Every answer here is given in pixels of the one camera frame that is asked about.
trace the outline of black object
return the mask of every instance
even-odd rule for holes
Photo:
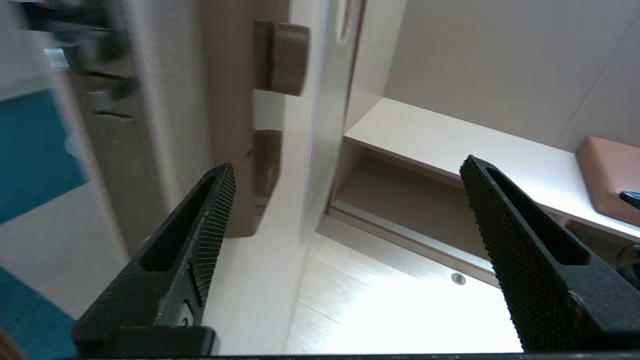
[[[116,296],[100,299],[90,310],[92,316],[85,314],[79,325],[74,329],[74,340],[82,329],[82,334],[93,334],[93,337],[82,337],[76,346],[91,345],[92,339],[101,340],[106,336],[106,345],[100,354],[104,359],[124,358],[187,358],[206,357],[212,359],[265,359],[265,360],[592,360],[592,359],[640,359],[640,293],[629,283],[608,267],[600,258],[594,255],[573,235],[555,223],[542,209],[540,209],[526,194],[513,184],[502,172],[493,165],[469,156],[460,170],[462,181],[467,192],[469,204],[476,216],[484,244],[486,245],[493,267],[496,271],[502,291],[504,293],[511,318],[516,326],[520,341],[525,350],[524,354],[413,354],[413,355],[364,355],[364,356],[234,356],[216,357],[205,354],[210,348],[211,333],[203,331],[203,327],[196,327],[193,333],[195,341],[186,340],[186,331],[191,328],[162,328],[147,327],[114,330],[115,323],[103,323],[109,315],[120,316],[121,312],[131,315],[132,309],[122,307],[122,300]],[[175,250],[174,242],[163,242],[160,238],[172,239],[173,235],[182,234],[184,229],[192,228],[189,219],[195,219],[193,230],[188,237],[180,256],[180,267],[173,277],[176,291],[167,292],[169,301],[163,299],[164,292],[153,292],[142,296],[144,303],[137,304],[141,311],[154,315],[154,325],[167,325],[178,319],[175,314],[182,307],[182,299],[186,291],[189,299],[197,297],[193,284],[193,276],[185,275],[185,268],[195,268],[189,251],[198,242],[197,229],[199,223],[207,215],[206,209],[212,209],[215,202],[207,200],[202,203],[201,191],[209,192],[209,197],[215,197],[222,191],[211,188],[200,181],[196,188],[188,195],[176,211],[172,213],[167,223],[163,225],[154,239],[150,241],[136,257],[132,264],[135,270],[130,270],[130,264],[123,273],[132,272],[140,276],[137,266],[143,264],[142,258],[154,254],[154,263],[173,263],[167,259]],[[185,212],[192,212],[187,208],[200,208],[198,217],[183,217]],[[165,236],[173,221],[180,224],[183,230]],[[132,289],[137,283],[118,278],[109,286],[106,293],[132,294],[140,296],[142,290]],[[164,309],[171,316],[165,316]],[[199,324],[202,308],[195,311]]]
[[[618,197],[634,208],[640,209],[640,193],[625,191],[618,194]]]
[[[460,170],[525,352],[640,344],[640,293],[493,165]]]
[[[618,274],[640,290],[640,244],[629,244],[620,249],[616,266]]]
[[[197,325],[235,193],[230,165],[203,176],[78,320],[72,339],[81,357],[215,350],[213,330]]]

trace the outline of door handle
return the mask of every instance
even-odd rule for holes
[[[96,113],[109,112],[118,101],[138,89],[138,82],[135,78],[89,74],[84,79],[83,91]]]
[[[307,77],[306,26],[253,20],[253,75],[258,90],[300,96]]]

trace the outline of open cabinet door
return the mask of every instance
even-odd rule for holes
[[[206,0],[200,5],[210,122],[246,124],[253,115],[256,142],[247,149],[254,149],[256,162],[271,154],[260,150],[261,134],[282,134],[279,179],[255,234],[223,243],[204,324],[220,336],[221,354],[281,354],[308,245],[337,161],[360,2]],[[252,90],[251,81],[243,76],[252,66],[246,42],[251,39],[253,18],[310,28],[307,76],[299,97]],[[216,129],[211,129],[214,154],[230,149],[216,149],[216,142],[220,144]],[[236,136],[250,143],[246,128]],[[245,153],[236,154],[244,164]],[[249,161],[241,166],[253,168]],[[258,165],[254,169],[255,181],[264,184],[260,180],[264,172]],[[253,209],[251,196],[260,200],[262,194],[259,186],[254,189],[253,195],[236,196],[238,204]]]
[[[128,57],[76,74],[60,44],[44,48],[114,237],[135,254],[144,239],[128,224],[150,234],[207,170],[231,162],[236,199],[202,325],[215,329],[221,354],[282,353],[335,172],[360,1],[106,3]],[[309,28],[299,96],[255,90],[255,19]],[[99,83],[88,92],[88,76],[135,79],[123,102],[135,113],[91,98],[107,91]]]

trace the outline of textured grip pad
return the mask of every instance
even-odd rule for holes
[[[493,165],[469,156],[460,174],[526,352],[640,338],[640,293]]]

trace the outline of white wall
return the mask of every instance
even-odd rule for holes
[[[639,8],[638,0],[409,0],[385,95],[574,151],[586,135],[579,125],[574,140],[558,139]],[[603,135],[619,140],[629,130]]]
[[[0,0],[0,99],[14,94],[16,87],[33,86],[41,90],[47,67],[41,50],[31,35],[22,30],[21,20],[9,0]]]

